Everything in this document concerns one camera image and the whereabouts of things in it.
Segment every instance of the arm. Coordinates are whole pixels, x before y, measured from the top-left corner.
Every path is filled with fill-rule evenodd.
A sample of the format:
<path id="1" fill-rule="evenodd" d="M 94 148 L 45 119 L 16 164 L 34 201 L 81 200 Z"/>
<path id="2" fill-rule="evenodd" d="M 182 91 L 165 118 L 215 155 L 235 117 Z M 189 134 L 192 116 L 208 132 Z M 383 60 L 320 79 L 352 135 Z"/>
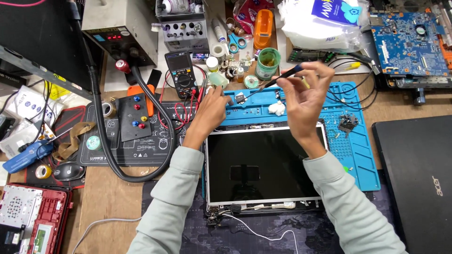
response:
<path id="1" fill-rule="evenodd" d="M 151 192 L 154 198 L 138 224 L 128 254 L 179 253 L 185 217 L 193 203 L 204 154 L 179 147 Z"/>
<path id="2" fill-rule="evenodd" d="M 137 227 L 127 254 L 178 254 L 185 217 L 192 206 L 204 154 L 198 151 L 207 136 L 226 118 L 221 87 L 210 89 L 199 105 L 184 143 L 174 151 L 169 169 L 151 192 L 154 198 Z"/>
<path id="3" fill-rule="evenodd" d="M 277 79 L 286 95 L 290 132 L 309 156 L 306 172 L 322 198 L 345 253 L 400 254 L 405 246 L 381 212 L 345 173 L 341 163 L 320 143 L 315 131 L 334 70 L 320 62 L 304 62 L 296 77 Z M 304 76 L 310 87 L 299 77 Z"/>
<path id="4" fill-rule="evenodd" d="M 336 229 L 344 252 L 406 253 L 405 245 L 386 217 L 358 189 L 355 178 L 346 173 L 336 157 L 325 152 L 317 137 L 316 139 L 301 142 L 310 155 L 310 159 L 303 160 L 303 164 L 314 188 L 322 197 L 326 213 Z"/>

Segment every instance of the computer mouse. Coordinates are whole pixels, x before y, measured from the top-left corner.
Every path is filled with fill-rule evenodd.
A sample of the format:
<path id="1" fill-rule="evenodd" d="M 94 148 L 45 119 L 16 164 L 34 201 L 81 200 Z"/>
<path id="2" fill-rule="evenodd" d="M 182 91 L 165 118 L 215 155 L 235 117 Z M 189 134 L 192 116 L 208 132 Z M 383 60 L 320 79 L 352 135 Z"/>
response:
<path id="1" fill-rule="evenodd" d="M 53 171 L 53 177 L 57 181 L 71 181 L 82 178 L 86 168 L 73 161 L 59 164 Z"/>

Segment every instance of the hand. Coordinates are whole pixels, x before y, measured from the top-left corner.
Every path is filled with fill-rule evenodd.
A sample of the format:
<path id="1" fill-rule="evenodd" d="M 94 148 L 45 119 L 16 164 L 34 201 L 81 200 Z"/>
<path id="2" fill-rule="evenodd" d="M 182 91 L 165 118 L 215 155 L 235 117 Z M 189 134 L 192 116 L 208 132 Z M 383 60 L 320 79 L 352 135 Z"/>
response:
<path id="1" fill-rule="evenodd" d="M 287 123 L 292 136 L 305 149 L 309 157 L 321 157 L 325 154 L 325 148 L 319 150 L 322 145 L 315 131 L 315 125 L 325 102 L 326 92 L 330 88 L 334 70 L 321 62 L 304 62 L 301 66 L 303 70 L 296 73 L 295 77 L 279 78 L 276 83 L 283 89 L 286 96 Z M 302 76 L 305 77 L 310 89 L 301 82 Z"/>
<path id="2" fill-rule="evenodd" d="M 226 104 L 230 101 L 232 98 L 224 96 L 220 86 L 209 89 L 187 130 L 182 146 L 198 150 L 207 136 L 226 119 Z"/>

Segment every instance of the blue circuit board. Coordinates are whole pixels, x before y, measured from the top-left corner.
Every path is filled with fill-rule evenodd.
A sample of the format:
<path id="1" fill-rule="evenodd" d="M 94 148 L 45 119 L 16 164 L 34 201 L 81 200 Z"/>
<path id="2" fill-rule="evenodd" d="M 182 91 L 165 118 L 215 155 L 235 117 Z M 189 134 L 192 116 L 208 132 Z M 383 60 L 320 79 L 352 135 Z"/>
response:
<path id="1" fill-rule="evenodd" d="M 447 76 L 432 13 L 373 14 L 372 34 L 383 73 Z"/>
<path id="2" fill-rule="evenodd" d="M 330 84 L 330 90 L 333 92 L 348 91 L 355 87 L 354 82 L 334 82 Z M 226 106 L 226 120 L 221 126 L 272 123 L 287 121 L 287 114 L 276 116 L 268 112 L 268 106 L 276 103 L 279 99 L 276 94 L 279 93 L 284 98 L 283 91 L 279 87 L 265 88 L 263 91 L 249 97 L 243 104 L 237 104 L 235 96 L 243 93 L 250 95 L 257 89 L 244 89 L 235 91 L 225 91 L 225 95 L 233 98 L 234 104 Z M 338 98 L 345 102 L 357 102 L 359 96 L 356 89 L 338 94 Z M 378 179 L 377 168 L 367 134 L 366 124 L 364 122 L 363 111 L 352 109 L 342 103 L 326 99 L 320 118 L 324 119 L 328 137 L 328 144 L 331 153 L 342 163 L 343 166 L 353 168 L 348 173 L 355 179 L 355 183 L 362 191 L 373 191 L 380 189 L 380 180 Z M 346 133 L 339 130 L 340 116 L 353 114 L 358 119 L 358 125 L 346 137 Z"/>

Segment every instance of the blue scissors handle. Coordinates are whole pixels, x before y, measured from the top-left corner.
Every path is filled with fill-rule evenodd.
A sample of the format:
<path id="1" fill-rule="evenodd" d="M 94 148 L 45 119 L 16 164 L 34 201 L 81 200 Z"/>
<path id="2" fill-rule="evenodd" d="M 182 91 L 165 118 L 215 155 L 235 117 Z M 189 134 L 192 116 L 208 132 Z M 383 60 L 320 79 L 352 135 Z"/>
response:
<path id="1" fill-rule="evenodd" d="M 247 42 L 242 37 L 238 37 L 233 33 L 228 33 L 229 38 L 229 51 L 233 54 L 237 53 L 239 49 L 246 48 Z"/>

